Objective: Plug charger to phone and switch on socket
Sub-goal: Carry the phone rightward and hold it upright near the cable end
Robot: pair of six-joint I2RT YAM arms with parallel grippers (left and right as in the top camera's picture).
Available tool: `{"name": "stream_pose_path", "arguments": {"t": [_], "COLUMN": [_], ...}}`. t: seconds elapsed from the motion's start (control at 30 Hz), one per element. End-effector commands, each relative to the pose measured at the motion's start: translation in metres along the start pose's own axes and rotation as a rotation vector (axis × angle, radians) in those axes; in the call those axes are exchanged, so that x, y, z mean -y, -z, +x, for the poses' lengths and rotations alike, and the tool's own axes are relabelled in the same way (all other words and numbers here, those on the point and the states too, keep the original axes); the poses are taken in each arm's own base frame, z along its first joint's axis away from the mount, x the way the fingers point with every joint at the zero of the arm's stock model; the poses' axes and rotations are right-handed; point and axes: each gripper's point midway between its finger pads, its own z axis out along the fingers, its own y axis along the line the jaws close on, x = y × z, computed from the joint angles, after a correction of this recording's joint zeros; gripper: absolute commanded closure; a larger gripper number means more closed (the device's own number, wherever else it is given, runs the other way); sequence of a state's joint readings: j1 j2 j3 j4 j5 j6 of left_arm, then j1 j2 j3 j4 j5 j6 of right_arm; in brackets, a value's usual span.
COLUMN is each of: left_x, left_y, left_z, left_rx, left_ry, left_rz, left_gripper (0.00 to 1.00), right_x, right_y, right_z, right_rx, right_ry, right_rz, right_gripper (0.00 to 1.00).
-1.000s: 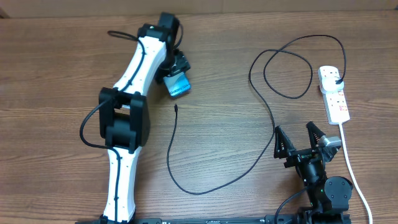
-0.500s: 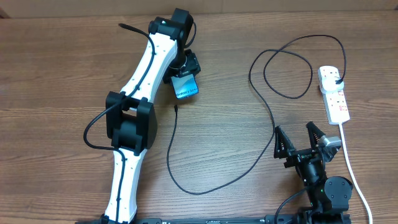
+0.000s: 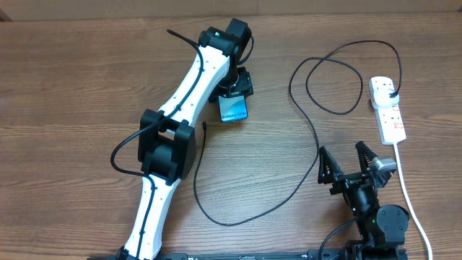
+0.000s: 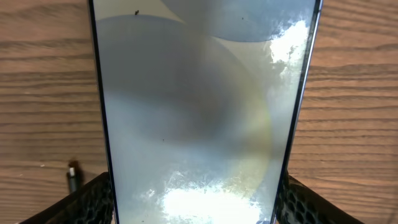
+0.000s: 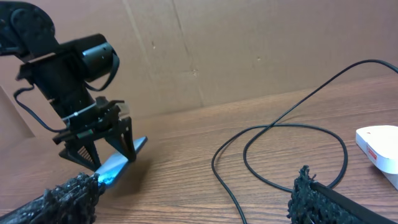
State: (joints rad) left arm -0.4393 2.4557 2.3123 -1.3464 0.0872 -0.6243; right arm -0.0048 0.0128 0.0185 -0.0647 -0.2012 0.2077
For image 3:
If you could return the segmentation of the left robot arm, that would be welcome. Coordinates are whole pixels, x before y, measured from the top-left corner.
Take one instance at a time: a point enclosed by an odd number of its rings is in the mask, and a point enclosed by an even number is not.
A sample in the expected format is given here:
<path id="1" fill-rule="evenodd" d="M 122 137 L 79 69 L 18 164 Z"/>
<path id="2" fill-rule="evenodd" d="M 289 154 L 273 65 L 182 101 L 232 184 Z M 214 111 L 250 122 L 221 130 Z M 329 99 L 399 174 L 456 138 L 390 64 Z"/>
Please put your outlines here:
<path id="1" fill-rule="evenodd" d="M 155 259 L 173 194 L 196 159 L 195 126 L 207 103 L 217 103 L 223 122 L 246 119 L 246 99 L 253 94 L 244 51 L 253 47 L 248 24 L 232 19 L 226 30 L 209 27 L 198 41 L 187 41 L 196 57 L 172 97 L 159 110 L 147 109 L 139 130 L 124 139 L 138 139 L 137 158 L 142 192 L 134 227 L 116 259 Z"/>

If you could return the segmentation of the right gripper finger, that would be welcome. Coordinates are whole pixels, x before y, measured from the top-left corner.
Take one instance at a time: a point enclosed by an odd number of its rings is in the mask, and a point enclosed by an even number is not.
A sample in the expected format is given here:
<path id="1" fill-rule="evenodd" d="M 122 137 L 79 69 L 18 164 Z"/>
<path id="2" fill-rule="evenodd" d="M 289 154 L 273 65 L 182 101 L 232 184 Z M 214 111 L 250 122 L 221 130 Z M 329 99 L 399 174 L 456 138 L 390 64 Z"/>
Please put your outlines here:
<path id="1" fill-rule="evenodd" d="M 343 175 L 343 171 L 325 146 L 319 148 L 319 163 L 318 184 L 333 183 Z"/>
<path id="2" fill-rule="evenodd" d="M 355 148 L 357 150 L 361 172 L 366 173 L 370 163 L 377 155 L 363 141 L 356 143 Z"/>

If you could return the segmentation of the Samsung Galaxy smartphone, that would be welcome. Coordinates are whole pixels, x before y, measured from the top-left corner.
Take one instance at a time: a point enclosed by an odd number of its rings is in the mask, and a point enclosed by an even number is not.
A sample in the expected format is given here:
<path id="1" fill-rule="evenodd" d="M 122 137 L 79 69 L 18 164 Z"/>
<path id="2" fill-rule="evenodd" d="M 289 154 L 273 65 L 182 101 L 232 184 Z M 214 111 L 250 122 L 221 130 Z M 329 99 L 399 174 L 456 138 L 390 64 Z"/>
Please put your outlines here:
<path id="1" fill-rule="evenodd" d="M 244 96 L 225 98 L 219 96 L 219 111 L 222 122 L 245 120 L 248 110 Z"/>

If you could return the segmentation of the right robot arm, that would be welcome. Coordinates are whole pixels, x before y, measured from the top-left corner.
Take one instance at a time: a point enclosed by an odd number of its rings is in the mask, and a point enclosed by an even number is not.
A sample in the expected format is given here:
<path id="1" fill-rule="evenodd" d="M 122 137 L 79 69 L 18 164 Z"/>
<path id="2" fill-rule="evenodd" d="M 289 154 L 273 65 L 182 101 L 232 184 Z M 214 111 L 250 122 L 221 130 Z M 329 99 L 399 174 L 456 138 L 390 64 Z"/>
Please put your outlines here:
<path id="1" fill-rule="evenodd" d="M 341 194 L 353 218 L 333 230 L 318 250 L 309 251 L 314 259 L 407 259 L 405 232 L 410 214 L 396 204 L 380 205 L 378 190 L 386 186 L 397 170 L 391 157 L 377 156 L 364 142 L 355 144 L 360 171 L 345 174 L 331 153 L 319 148 L 319 184 L 331 184 L 330 194 Z M 327 242 L 339 231 L 357 225 L 359 240 L 347 241 L 345 247 L 326 249 Z"/>

